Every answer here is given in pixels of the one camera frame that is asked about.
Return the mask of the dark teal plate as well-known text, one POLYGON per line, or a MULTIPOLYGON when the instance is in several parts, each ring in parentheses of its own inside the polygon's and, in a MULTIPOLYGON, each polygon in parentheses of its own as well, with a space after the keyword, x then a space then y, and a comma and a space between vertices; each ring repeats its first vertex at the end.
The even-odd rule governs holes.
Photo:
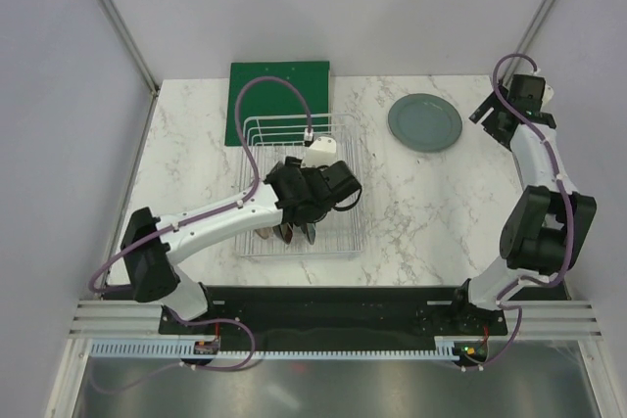
POLYGON ((308 243, 313 245, 316 239, 316 228, 314 223, 306 223, 301 226, 301 231, 306 237, 308 243))

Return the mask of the red and black plate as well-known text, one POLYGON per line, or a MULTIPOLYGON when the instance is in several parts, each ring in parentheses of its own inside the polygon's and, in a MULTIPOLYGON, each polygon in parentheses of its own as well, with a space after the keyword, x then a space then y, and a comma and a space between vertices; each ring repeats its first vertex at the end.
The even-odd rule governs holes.
POLYGON ((276 225, 273 227, 273 233, 284 244, 290 245, 294 236, 293 225, 289 223, 276 225))

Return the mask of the pink-brown plate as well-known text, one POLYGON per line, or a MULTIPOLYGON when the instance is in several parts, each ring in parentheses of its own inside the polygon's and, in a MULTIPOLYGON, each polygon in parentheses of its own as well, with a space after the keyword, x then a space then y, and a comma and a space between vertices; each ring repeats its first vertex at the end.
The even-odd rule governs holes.
POLYGON ((262 238, 263 240, 267 240, 273 233, 271 227, 256 229, 255 233, 262 238))

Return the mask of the white wire dish rack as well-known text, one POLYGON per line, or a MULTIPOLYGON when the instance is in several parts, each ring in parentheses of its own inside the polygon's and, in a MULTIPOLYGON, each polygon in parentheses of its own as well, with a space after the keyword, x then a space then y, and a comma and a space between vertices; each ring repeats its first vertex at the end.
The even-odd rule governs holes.
MULTIPOLYGON (((355 116, 339 113, 330 114, 330 122, 326 130, 317 132, 313 129, 313 134, 315 137, 328 135, 335 139, 337 142, 336 159, 344 161, 359 182, 364 183, 361 131, 355 116)), ((265 177, 277 163, 283 162, 287 157, 301 159, 306 150, 304 135, 301 143, 265 142, 250 146, 247 142, 247 145, 255 158, 260 177, 265 177)), ((316 239, 313 245, 308 243, 300 228, 293 229, 294 236, 290 245, 284 244, 274 233, 267 240, 263 240, 255 232, 247 232, 235 237, 236 253, 253 259, 280 256, 334 257, 359 253, 364 239, 363 206, 364 199, 360 199, 351 210, 331 211, 315 225, 316 239)))

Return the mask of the light green-grey plate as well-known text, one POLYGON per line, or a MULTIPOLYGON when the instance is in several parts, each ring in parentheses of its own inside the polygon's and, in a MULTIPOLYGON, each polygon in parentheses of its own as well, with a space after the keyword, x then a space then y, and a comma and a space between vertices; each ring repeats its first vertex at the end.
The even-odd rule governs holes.
POLYGON ((420 153, 438 153, 456 144, 462 134, 457 109, 435 95, 416 93, 397 100, 387 115, 391 134, 420 153))

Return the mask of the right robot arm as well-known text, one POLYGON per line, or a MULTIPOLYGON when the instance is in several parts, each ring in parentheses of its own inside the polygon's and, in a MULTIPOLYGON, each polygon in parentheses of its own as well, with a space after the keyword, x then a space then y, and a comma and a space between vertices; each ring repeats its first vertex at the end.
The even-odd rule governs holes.
POLYGON ((494 321, 503 301, 527 286, 560 283, 581 252, 597 202, 579 192, 562 169, 554 117, 542 110, 546 81, 517 74, 471 115, 512 154, 522 194, 499 241, 499 256, 456 289, 451 326, 471 333, 494 321))

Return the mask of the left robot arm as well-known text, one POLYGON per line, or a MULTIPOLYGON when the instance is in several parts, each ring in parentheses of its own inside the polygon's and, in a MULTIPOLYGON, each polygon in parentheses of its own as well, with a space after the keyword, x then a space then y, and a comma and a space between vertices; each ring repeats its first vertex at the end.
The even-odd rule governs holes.
POLYGON ((262 181, 214 205, 185 215, 156 216, 136 210, 121 240, 121 254, 131 298, 158 302, 172 310, 194 333, 215 322, 204 288, 177 266, 190 256, 239 234, 282 224, 308 227, 333 210, 347 211, 358 201, 362 185, 349 166, 338 161, 301 167, 294 158, 277 163, 262 181))

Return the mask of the green cutting board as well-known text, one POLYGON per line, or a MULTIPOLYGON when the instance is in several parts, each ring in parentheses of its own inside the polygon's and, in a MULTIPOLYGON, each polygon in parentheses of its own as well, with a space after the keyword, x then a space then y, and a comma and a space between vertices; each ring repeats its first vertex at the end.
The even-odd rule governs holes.
POLYGON ((321 132, 330 122, 330 63, 235 62, 230 66, 224 145, 241 145, 236 130, 239 122, 250 146, 265 142, 303 141, 307 118, 302 103, 312 114, 313 129, 321 132), (261 76, 279 77, 293 87, 274 81, 255 84, 242 99, 240 114, 235 113, 238 95, 244 86, 261 76))

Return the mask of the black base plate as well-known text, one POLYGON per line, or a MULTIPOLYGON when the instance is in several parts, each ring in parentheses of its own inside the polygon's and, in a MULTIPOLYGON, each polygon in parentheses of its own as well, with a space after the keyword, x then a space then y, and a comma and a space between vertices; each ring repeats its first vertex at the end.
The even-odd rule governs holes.
POLYGON ((494 321, 451 310, 453 287, 209 287, 207 313, 186 326, 164 311, 162 335, 211 335, 256 348, 298 342, 330 347, 424 346, 435 337, 503 337, 494 321))

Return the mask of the left aluminium frame post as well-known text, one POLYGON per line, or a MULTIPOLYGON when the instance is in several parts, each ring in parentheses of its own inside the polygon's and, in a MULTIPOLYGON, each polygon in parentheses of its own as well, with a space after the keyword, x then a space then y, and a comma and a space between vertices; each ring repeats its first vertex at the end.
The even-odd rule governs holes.
POLYGON ((126 25, 126 22, 124 21, 120 10, 115 3, 115 0, 97 0, 97 2, 102 8, 109 24, 120 40, 127 55, 133 62, 135 69, 148 88, 150 95, 152 97, 156 97, 159 94, 160 85, 153 73, 150 71, 145 58, 143 57, 133 35, 131 34, 131 31, 126 25))

